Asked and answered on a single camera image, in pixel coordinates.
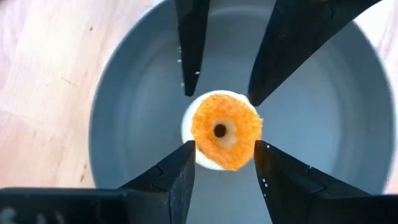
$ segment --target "gray pot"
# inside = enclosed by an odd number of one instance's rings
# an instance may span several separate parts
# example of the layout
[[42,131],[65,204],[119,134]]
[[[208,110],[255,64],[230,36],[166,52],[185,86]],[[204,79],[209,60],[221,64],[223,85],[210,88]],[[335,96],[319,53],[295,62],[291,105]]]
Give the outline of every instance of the gray pot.
[[[134,26],[98,87],[90,130],[97,187],[116,188],[182,144],[187,106],[211,90],[246,93],[272,1],[212,0],[201,76],[183,94],[172,1]],[[259,107],[263,139],[367,192],[386,183],[394,109],[382,66],[351,23]],[[239,172],[197,166],[188,223],[270,223],[253,162]]]

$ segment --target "wooden countertop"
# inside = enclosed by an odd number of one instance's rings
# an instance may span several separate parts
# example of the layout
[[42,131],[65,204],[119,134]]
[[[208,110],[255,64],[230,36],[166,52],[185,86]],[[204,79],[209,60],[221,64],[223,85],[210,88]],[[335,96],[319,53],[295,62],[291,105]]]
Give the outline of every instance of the wooden countertop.
[[[0,187],[94,187],[88,125],[98,80],[159,1],[0,0]],[[398,93],[398,1],[356,21]],[[398,193],[398,165],[387,192]]]

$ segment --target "wooden surface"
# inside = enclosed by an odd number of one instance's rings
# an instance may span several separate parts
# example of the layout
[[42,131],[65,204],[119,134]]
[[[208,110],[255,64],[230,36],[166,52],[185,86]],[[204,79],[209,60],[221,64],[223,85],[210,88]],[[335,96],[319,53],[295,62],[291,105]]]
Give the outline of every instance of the wooden surface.
[[[98,80],[159,1],[0,0],[0,187],[94,187],[88,125]],[[357,22],[398,87],[398,0]],[[393,170],[387,192],[398,193]]]

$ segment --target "orange crust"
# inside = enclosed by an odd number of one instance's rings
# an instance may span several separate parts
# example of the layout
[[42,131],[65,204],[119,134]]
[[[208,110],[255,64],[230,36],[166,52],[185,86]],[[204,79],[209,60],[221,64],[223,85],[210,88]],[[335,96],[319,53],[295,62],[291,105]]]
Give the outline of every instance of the orange crust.
[[[214,120],[228,119],[236,127],[236,142],[228,148],[217,144]],[[193,138],[204,155],[224,169],[239,170],[254,154],[254,143],[261,138],[262,119],[247,104],[224,94],[202,101],[193,116]]]

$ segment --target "dark hole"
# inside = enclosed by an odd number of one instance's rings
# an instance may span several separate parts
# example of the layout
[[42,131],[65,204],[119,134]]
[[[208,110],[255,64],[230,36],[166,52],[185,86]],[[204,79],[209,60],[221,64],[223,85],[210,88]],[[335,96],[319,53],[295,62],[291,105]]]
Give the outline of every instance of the dark hole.
[[226,134],[226,127],[223,124],[217,124],[216,127],[214,128],[214,134],[218,138],[224,137]]

